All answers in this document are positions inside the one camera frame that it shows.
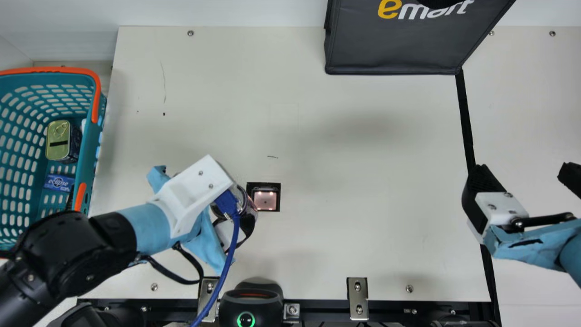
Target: metal bracket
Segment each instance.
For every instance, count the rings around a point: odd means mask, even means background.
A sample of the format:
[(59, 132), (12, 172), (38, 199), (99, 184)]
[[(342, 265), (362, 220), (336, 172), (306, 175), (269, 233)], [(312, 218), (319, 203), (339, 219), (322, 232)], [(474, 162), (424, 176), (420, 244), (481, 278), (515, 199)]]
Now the metal bracket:
[[(210, 296), (216, 289), (216, 284), (218, 283), (218, 277), (205, 277), (200, 282), (200, 288), (198, 289), (198, 314), (204, 309)], [(202, 322), (214, 322), (217, 316), (218, 301), (214, 302), (208, 315), (202, 319)]]
[(300, 304), (298, 303), (285, 303), (284, 314), (282, 319), (284, 322), (290, 322), (292, 324), (299, 322), (300, 320)]
[(349, 314), (353, 321), (368, 321), (369, 306), (367, 305), (367, 277), (347, 278), (347, 299)]

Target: white table surface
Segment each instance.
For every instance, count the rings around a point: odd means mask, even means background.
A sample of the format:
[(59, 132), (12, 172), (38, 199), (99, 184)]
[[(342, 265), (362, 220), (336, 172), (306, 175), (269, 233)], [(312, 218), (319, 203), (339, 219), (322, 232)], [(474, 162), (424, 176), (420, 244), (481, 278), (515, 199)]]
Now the white table surface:
[[(261, 276), (287, 298), (344, 299), (346, 277), (366, 276), (374, 300), (488, 301), (460, 206), (454, 77), (329, 76), (318, 28), (188, 30), (120, 29), (91, 214), (147, 200), (152, 166), (211, 154), (243, 186), (282, 183), (226, 289)], [(157, 258), (193, 277), (172, 251)], [(87, 295), (195, 296), (149, 266)]]

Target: white wall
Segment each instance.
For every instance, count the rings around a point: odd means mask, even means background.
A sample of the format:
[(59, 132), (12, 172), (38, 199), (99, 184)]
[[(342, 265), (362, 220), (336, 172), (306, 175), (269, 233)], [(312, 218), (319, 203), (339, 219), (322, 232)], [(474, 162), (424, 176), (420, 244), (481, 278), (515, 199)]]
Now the white wall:
[[(113, 59), (119, 26), (322, 26), (326, 7), (327, 0), (0, 0), (0, 35), (34, 61), (104, 61)], [(578, 0), (517, 0), (500, 25), (581, 26), (580, 12)]]
[(0, 36), (0, 70), (30, 67), (33, 62), (14, 45)]

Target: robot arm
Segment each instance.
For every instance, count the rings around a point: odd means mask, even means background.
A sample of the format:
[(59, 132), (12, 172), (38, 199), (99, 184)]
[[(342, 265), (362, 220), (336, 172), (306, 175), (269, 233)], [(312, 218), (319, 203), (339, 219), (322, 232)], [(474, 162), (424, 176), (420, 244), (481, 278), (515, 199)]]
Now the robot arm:
[[(559, 181), (581, 195), (581, 166), (564, 163)], [(581, 286), (581, 220), (570, 212), (530, 218), (486, 165), (476, 165), (462, 192), (468, 226), (494, 258), (567, 272)], [(545, 226), (535, 230), (529, 227)]]
[[(208, 223), (211, 228), (206, 207), (212, 204), (238, 226), (241, 216), (256, 214), (251, 200), (210, 156), (162, 184), (147, 204), (90, 219), (60, 212), (31, 225), (11, 260), (0, 267), (0, 326), (33, 326), (64, 299), (85, 294), (142, 257), (175, 244), (188, 247), (197, 241), (196, 253), (215, 250), (204, 246), (219, 247), (224, 258), (208, 257), (213, 259), (208, 263), (224, 276), (238, 228), (228, 257), (219, 241), (204, 244), (208, 239), (199, 236)], [(205, 234), (216, 237), (213, 230)]]

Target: emart logo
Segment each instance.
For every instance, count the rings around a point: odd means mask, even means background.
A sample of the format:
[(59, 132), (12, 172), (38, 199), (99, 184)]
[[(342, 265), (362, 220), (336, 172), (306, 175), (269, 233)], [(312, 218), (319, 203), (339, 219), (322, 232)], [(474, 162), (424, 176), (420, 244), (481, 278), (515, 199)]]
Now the emart logo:
[(474, 3), (474, 1), (466, 0), (448, 8), (430, 11), (428, 7), (416, 3), (406, 3), (404, 5), (401, 0), (381, 0), (377, 15), (383, 19), (394, 19), (395, 17), (397, 19), (415, 19), (420, 11), (420, 19), (448, 16), (454, 11), (456, 14), (462, 15), (466, 13), (468, 5)]

